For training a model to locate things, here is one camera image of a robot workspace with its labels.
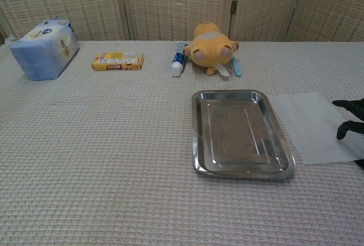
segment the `blue and white package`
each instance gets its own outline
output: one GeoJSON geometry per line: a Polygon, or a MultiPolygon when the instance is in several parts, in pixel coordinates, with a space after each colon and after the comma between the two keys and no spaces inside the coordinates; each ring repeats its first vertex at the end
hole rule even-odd
{"type": "Polygon", "coordinates": [[[57,78],[78,51],[69,20],[44,20],[10,46],[30,80],[57,78]]]}

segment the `woven tablecloth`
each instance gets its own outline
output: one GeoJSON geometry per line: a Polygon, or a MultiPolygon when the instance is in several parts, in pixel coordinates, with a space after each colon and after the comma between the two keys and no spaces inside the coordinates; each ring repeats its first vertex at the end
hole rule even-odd
{"type": "Polygon", "coordinates": [[[2,56],[0,242],[364,245],[364,171],[355,163],[303,165],[286,134],[292,178],[205,177],[193,168],[191,139],[191,97],[201,90],[364,97],[364,43],[240,43],[243,77],[228,80],[190,61],[172,78],[175,49],[80,42],[60,77],[40,82],[2,56]],[[142,51],[143,69],[95,72],[103,51],[142,51]]]}

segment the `tray rim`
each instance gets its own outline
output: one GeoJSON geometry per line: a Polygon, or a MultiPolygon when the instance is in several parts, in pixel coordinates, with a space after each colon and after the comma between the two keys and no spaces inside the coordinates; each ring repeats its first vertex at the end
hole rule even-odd
{"type": "Polygon", "coordinates": [[[296,170],[295,159],[292,155],[291,149],[288,146],[287,140],[283,135],[281,126],[278,123],[276,115],[274,114],[273,108],[269,102],[268,97],[261,91],[254,89],[234,89],[234,90],[202,90],[192,95],[192,153],[193,153],[193,164],[195,170],[198,173],[207,174],[216,177],[233,177],[233,178],[258,178],[258,179],[284,179],[292,176],[296,170]],[[285,156],[288,159],[288,167],[281,172],[213,172],[205,169],[200,165],[198,161],[198,128],[197,128],[197,103],[196,99],[202,93],[241,93],[250,92],[259,94],[264,104],[266,105],[267,114],[270,117],[270,121],[273,130],[276,132],[277,137],[283,147],[285,156]]]}

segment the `yellow plush toy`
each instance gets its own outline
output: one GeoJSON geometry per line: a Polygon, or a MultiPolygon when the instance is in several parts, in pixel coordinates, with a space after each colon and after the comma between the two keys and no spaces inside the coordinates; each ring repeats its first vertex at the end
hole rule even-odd
{"type": "Polygon", "coordinates": [[[191,56],[198,66],[207,68],[209,76],[216,70],[227,73],[223,65],[231,60],[233,52],[239,48],[238,43],[229,40],[216,24],[210,22],[199,24],[193,36],[192,43],[184,48],[184,54],[191,56]]]}

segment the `metal tray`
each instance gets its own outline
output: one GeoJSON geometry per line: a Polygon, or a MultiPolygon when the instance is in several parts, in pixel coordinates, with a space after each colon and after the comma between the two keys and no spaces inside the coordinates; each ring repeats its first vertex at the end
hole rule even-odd
{"type": "Polygon", "coordinates": [[[200,173],[287,178],[295,161],[267,97],[255,90],[200,91],[192,97],[192,145],[200,173]]]}

